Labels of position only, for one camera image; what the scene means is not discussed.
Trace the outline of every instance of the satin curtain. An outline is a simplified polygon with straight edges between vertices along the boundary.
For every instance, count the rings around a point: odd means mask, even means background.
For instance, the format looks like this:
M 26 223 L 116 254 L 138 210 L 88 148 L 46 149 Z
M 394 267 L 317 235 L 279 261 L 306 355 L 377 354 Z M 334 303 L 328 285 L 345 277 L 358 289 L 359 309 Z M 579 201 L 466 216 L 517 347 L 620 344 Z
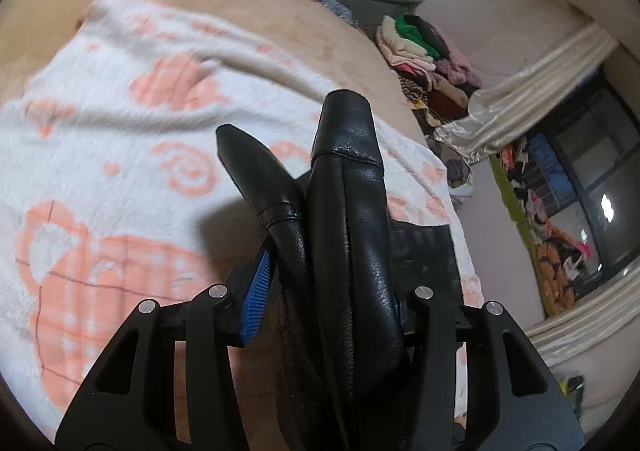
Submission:
M 526 331 L 547 366 L 588 350 L 640 314 L 640 258 L 574 308 Z
M 436 129 L 470 163 L 497 153 L 543 119 L 615 50 L 618 42 L 596 22 L 498 86 L 476 91 L 468 117 Z

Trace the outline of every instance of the blue plastic part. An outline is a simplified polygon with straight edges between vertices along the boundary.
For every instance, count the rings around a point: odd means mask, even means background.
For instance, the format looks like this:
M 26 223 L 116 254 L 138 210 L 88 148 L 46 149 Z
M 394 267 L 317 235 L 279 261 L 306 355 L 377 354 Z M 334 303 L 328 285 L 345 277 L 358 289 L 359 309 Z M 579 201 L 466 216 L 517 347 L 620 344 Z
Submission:
M 246 345 L 258 333 L 260 320 L 269 296 L 272 275 L 271 254 L 269 251 L 264 251 L 242 304 L 240 341 L 243 345 Z

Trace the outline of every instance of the beige bedsheet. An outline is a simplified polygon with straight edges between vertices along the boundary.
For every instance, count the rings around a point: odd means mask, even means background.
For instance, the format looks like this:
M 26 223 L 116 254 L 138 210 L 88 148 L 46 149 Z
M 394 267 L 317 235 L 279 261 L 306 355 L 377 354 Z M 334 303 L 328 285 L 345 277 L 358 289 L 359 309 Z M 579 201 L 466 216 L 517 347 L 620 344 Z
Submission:
M 76 31 L 93 0 L 0 2 L 0 101 L 18 94 Z M 160 0 L 208 12 L 269 38 L 345 88 L 363 94 L 374 112 L 424 143 L 396 76 L 361 32 L 310 0 Z

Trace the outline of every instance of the window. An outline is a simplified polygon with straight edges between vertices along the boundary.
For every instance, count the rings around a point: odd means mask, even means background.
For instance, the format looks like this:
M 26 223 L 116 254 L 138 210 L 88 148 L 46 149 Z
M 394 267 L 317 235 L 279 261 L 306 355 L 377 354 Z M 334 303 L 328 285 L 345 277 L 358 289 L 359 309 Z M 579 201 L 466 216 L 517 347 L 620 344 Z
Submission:
M 640 255 L 638 120 L 598 73 L 527 139 L 550 220 L 591 252 L 572 283 L 579 299 Z

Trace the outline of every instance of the silver bolt head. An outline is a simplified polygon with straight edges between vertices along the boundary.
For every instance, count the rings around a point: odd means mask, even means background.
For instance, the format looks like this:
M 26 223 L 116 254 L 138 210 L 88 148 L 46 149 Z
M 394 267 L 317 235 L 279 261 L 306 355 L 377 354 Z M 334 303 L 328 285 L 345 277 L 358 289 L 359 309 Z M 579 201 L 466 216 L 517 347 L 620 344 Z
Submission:
M 416 287 L 414 294 L 420 299 L 431 299 L 433 297 L 433 289 L 431 287 Z
M 486 304 L 486 310 L 489 314 L 500 316 L 504 312 L 504 307 L 497 301 L 490 301 Z
M 209 289 L 209 295 L 215 298 L 225 297 L 227 292 L 228 292 L 228 289 L 225 287 L 225 285 L 222 285 L 221 283 L 214 285 Z
M 153 312 L 156 308 L 156 302 L 152 299 L 146 299 L 142 303 L 138 305 L 138 311 L 142 314 L 148 314 L 149 312 Z

